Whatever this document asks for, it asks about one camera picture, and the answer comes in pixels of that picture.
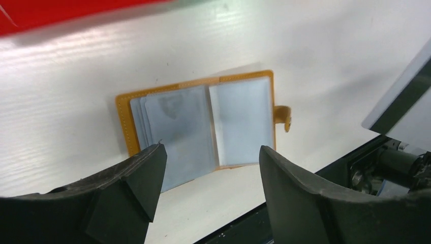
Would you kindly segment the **yellow leather card holder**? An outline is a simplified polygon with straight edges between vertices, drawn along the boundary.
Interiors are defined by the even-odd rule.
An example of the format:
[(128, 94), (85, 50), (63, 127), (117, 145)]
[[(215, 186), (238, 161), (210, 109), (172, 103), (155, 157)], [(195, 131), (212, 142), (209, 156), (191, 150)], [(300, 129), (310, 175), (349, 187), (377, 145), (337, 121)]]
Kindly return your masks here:
[(274, 102), (273, 72), (203, 78), (115, 99), (129, 155), (162, 143), (162, 192), (214, 171), (255, 165), (275, 148), (275, 126), (290, 130), (291, 108)]

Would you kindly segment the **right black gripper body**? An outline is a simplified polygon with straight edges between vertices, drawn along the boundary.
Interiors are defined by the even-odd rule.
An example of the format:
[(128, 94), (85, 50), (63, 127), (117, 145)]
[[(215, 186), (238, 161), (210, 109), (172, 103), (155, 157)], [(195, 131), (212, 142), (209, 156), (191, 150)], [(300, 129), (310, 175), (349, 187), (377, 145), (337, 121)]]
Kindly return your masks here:
[(430, 152), (377, 136), (316, 174), (365, 194), (400, 196), (430, 189)]

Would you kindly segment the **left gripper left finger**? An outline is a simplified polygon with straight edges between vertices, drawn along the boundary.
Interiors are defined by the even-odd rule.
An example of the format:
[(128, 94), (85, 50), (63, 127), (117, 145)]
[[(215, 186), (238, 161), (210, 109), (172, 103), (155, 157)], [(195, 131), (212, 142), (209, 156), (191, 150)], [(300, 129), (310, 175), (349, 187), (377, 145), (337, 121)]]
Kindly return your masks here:
[(46, 194), (1, 198), (1, 243), (144, 243), (161, 194), (163, 144)]

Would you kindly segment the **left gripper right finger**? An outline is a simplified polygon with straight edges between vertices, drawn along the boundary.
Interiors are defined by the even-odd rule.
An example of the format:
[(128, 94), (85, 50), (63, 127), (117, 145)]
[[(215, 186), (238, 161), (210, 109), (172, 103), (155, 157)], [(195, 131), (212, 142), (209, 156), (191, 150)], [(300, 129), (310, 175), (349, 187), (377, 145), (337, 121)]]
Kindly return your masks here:
[(360, 193), (268, 146), (259, 166), (275, 243), (430, 243), (430, 190), (389, 198)]

